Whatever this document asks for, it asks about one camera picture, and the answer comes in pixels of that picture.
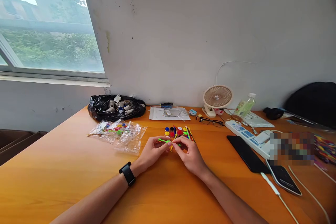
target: black object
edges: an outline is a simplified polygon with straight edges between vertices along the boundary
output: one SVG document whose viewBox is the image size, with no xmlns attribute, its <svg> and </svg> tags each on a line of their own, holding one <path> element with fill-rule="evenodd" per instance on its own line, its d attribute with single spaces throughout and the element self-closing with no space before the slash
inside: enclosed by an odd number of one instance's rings
<svg viewBox="0 0 336 224">
<path fill-rule="evenodd" d="M 265 174 L 270 174 L 266 165 L 258 158 L 258 156 L 240 136 L 227 136 L 227 138 L 251 172 L 263 172 Z"/>
<path fill-rule="evenodd" d="M 120 170 L 119 173 L 123 173 L 125 176 L 125 179 L 128 183 L 128 186 L 131 186 L 135 183 L 135 177 L 133 175 L 133 172 L 130 169 L 131 162 L 128 162 L 125 164 Z"/>
<path fill-rule="evenodd" d="M 336 130 L 336 84 L 333 82 L 310 83 L 285 102 L 287 111 Z"/>
<path fill-rule="evenodd" d="M 210 124 L 210 122 L 212 122 L 213 125 L 215 125 L 216 127 L 222 127 L 224 125 L 224 123 L 222 121 L 210 120 L 210 119 L 205 118 L 205 117 L 196 117 L 196 120 L 197 120 L 197 118 L 199 118 L 199 121 L 204 123 L 204 124 Z"/>
<path fill-rule="evenodd" d="M 297 195 L 302 195 L 301 191 L 289 175 L 288 171 L 283 166 L 274 166 L 271 165 L 272 161 L 266 159 L 267 166 L 271 169 L 272 177 L 274 181 L 285 190 L 290 193 L 294 193 Z"/>
<path fill-rule="evenodd" d="M 266 117 L 270 120 L 276 120 L 279 119 L 280 117 L 282 117 L 282 115 L 284 114 L 284 111 L 278 108 L 265 108 L 264 113 L 266 114 Z"/>
<path fill-rule="evenodd" d="M 141 105 L 146 105 L 143 100 L 137 100 L 128 96 L 120 96 L 121 100 L 130 100 L 129 104 L 131 105 L 133 112 L 128 115 L 125 114 L 125 110 L 123 110 L 121 113 L 119 113 L 117 110 L 114 112 L 107 112 L 106 110 L 109 107 L 109 101 L 113 100 L 115 97 L 116 95 L 107 94 L 91 96 L 90 103 L 87 108 L 90 116 L 98 121 L 107 120 L 114 122 L 118 119 L 128 120 L 134 117 L 140 117 L 146 111 L 146 107 Z"/>
<path fill-rule="evenodd" d="M 173 107 L 173 103 L 152 104 L 152 105 L 147 105 L 147 107 L 161 107 L 164 109 L 170 109 Z"/>
</svg>

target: fan grille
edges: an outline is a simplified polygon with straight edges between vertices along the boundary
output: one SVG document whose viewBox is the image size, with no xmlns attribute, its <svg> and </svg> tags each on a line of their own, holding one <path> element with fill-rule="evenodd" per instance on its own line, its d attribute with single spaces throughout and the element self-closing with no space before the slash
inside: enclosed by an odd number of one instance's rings
<svg viewBox="0 0 336 224">
<path fill-rule="evenodd" d="M 230 102 L 232 93 L 224 86 L 214 86 L 204 94 L 204 100 L 209 106 L 222 107 Z"/>
</svg>

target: water bottle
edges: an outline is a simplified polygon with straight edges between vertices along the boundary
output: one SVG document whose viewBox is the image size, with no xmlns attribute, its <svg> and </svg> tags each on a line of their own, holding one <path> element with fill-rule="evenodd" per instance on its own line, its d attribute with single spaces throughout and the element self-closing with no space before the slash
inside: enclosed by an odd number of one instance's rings
<svg viewBox="0 0 336 224">
<path fill-rule="evenodd" d="M 249 93 L 247 99 L 243 99 L 234 110 L 232 117 L 237 121 L 242 121 L 245 116 L 251 111 L 251 108 L 255 104 L 254 98 L 256 94 Z"/>
</svg>

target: window sill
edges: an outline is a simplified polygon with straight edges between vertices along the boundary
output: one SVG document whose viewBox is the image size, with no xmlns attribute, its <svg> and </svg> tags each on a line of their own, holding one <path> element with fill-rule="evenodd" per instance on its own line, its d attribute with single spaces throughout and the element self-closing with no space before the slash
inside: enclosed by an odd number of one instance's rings
<svg viewBox="0 0 336 224">
<path fill-rule="evenodd" d="M 17 81 L 17 82 L 33 82 L 48 83 L 60 85 L 74 86 L 93 86 L 109 88 L 110 84 L 107 79 L 93 79 L 83 77 L 66 77 L 66 76 L 42 76 L 35 74 L 21 74 L 13 72 L 0 72 L 0 81 Z"/>
</svg>

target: white fan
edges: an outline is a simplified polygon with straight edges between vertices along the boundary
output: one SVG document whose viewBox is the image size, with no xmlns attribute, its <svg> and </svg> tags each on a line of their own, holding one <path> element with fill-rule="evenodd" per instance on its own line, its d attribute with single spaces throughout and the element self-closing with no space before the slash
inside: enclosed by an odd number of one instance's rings
<svg viewBox="0 0 336 224">
<path fill-rule="evenodd" d="M 211 86 L 204 92 L 204 108 L 202 108 L 202 111 L 208 117 L 216 117 L 214 109 L 222 109 L 226 107 L 231 102 L 231 100 L 231 89 L 223 85 Z"/>
</svg>

